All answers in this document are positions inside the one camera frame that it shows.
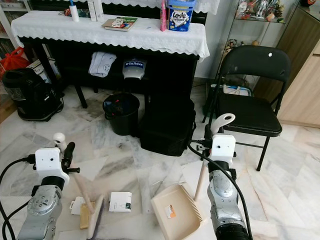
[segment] red bag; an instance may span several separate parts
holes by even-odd
[[[18,47],[11,54],[6,53],[5,58],[0,61],[4,70],[8,71],[28,67],[31,63],[21,56],[23,53],[24,49],[22,47]],[[2,77],[3,74],[4,72],[0,71],[0,77]]]

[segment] marble floor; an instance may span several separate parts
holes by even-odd
[[[97,238],[99,240],[164,240],[151,206],[151,198],[164,188],[187,182],[194,195],[201,164],[199,158],[186,150],[181,157],[165,156],[144,150],[139,139],[118,136],[104,119],[102,101],[112,92],[94,93],[83,88],[88,108],[80,105],[72,86],[65,90],[64,109],[49,122],[28,122],[13,113],[0,124],[0,170],[42,147],[53,146],[56,132],[76,144],[74,163],[82,169],[90,196],[94,199],[110,192],[132,192],[131,213],[108,212],[104,201]],[[143,115],[143,96],[139,117]],[[191,99],[197,111],[197,129],[193,139],[204,134],[202,105],[205,86],[192,89]],[[237,141],[262,144],[262,137],[232,133]],[[320,129],[283,125],[280,137],[270,140],[261,172],[256,171],[260,149],[236,146],[233,166],[237,182],[244,194],[255,240],[320,240]],[[38,176],[27,164],[17,164],[6,174],[0,195],[7,213],[26,202]],[[206,194],[208,177],[197,202],[206,219],[205,224],[188,240],[216,239],[210,221],[210,201]],[[79,230],[80,218],[71,215],[69,205],[80,196],[71,177],[63,189],[63,210],[57,223],[55,240],[84,240],[86,230]],[[26,217],[26,210],[11,222],[16,236]]]

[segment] white wall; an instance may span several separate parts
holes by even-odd
[[[212,65],[221,34],[224,30],[226,17],[228,16],[230,2],[232,1],[221,0],[217,14],[213,15],[212,13],[208,13],[207,15],[205,31],[206,43],[210,51],[210,56],[204,59],[203,62],[198,62],[195,71],[195,77],[206,79],[215,77],[212,73]]]

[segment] chair seat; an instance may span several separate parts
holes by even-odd
[[[277,137],[282,127],[269,102],[262,98],[221,93],[217,115],[232,113],[235,120],[223,128],[234,132]]]

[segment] chair backrest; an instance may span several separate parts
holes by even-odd
[[[277,48],[245,45],[230,51],[224,58],[220,76],[253,75],[286,83],[291,72],[288,55]]]

